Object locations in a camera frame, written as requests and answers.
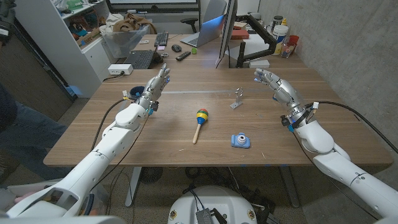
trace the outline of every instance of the remote control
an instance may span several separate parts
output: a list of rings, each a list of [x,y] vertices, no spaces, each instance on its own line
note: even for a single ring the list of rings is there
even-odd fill
[[[176,57],[175,59],[177,59],[179,62],[182,61],[184,58],[188,57],[188,55],[190,55],[191,52],[184,52],[182,53],[180,56]]]

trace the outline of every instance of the white cabinet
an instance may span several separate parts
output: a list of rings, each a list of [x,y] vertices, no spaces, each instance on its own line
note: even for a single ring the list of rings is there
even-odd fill
[[[116,61],[107,54],[103,38],[80,49],[65,23],[68,16],[62,17],[50,0],[16,0],[16,4],[16,18],[72,90],[79,97],[91,97],[108,76],[108,66]],[[85,6],[91,7],[99,17],[107,17],[104,0]]]

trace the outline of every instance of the colorful maraca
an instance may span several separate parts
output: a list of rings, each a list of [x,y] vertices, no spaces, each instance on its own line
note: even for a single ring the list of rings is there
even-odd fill
[[[192,143],[196,144],[198,140],[198,134],[199,134],[199,129],[201,124],[203,124],[205,121],[207,121],[207,117],[209,116],[209,113],[207,112],[206,109],[200,109],[197,112],[197,120],[198,120],[198,127],[197,131],[195,133],[195,136],[193,137]]]

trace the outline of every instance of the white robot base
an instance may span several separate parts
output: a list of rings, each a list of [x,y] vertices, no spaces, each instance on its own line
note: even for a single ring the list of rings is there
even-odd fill
[[[220,186],[204,186],[193,189],[204,208],[217,211],[225,218],[228,224],[257,223],[252,205],[240,194],[233,190]],[[185,193],[174,202],[170,209],[168,224],[198,223],[196,212],[197,204],[202,210],[201,203],[191,192]],[[219,223],[215,216],[211,217],[213,223]]]

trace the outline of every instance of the robotic arm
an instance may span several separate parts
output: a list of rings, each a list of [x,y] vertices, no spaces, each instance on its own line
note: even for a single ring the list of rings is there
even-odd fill
[[[319,153],[313,162],[324,174],[348,186],[382,217],[397,216],[398,192],[353,164],[315,118],[309,122],[310,112],[289,82],[260,68],[254,75],[254,81],[269,85],[274,91],[273,99],[288,111],[288,115],[282,117],[282,124],[291,127],[289,129],[300,137],[306,150]]]
[[[55,218],[72,217],[79,214],[86,196],[98,183],[109,163],[134,142],[141,130],[140,121],[151,110],[156,111],[157,100],[170,81],[166,64],[157,76],[151,78],[142,95],[126,109],[116,115],[116,120],[103,132],[98,145],[60,182],[37,192],[13,206],[9,218]],[[44,199],[60,195],[55,203]]]

